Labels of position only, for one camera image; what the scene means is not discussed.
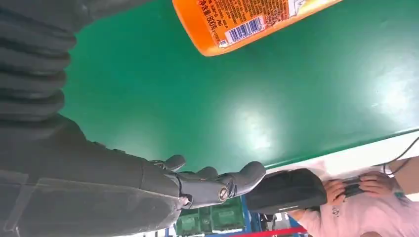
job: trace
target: black bag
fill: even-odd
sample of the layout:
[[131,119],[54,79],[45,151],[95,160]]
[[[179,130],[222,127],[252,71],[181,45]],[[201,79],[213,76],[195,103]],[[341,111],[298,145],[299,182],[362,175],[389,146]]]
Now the black bag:
[[303,168],[267,175],[246,200],[251,212],[275,214],[326,204],[327,194],[319,177]]

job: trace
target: green crate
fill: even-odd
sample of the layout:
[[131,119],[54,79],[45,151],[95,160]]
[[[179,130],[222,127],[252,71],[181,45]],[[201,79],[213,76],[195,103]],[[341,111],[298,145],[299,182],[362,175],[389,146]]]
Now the green crate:
[[182,210],[176,222],[176,234],[179,236],[193,236],[201,234],[198,209]]
[[227,231],[245,228],[242,202],[239,197],[211,207],[212,229]]

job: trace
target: pink shirt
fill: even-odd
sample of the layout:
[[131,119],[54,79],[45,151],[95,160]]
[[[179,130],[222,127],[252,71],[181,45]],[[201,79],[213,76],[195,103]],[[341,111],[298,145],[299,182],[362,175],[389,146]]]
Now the pink shirt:
[[419,202],[389,195],[359,194],[335,207],[321,206],[321,214],[307,210],[299,223],[314,237],[359,237],[377,232],[383,237],[419,237]]

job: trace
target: orange bottle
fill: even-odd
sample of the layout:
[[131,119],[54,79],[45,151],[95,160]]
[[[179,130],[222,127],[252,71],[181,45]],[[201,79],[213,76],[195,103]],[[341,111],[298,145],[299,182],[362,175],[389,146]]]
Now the orange bottle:
[[238,49],[341,0],[173,0],[204,56]]

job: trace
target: bottle label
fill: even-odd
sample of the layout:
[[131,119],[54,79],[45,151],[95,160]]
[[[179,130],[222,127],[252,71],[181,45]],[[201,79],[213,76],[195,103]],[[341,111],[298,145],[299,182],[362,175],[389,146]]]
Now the bottle label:
[[298,13],[306,0],[199,0],[216,45],[228,47]]

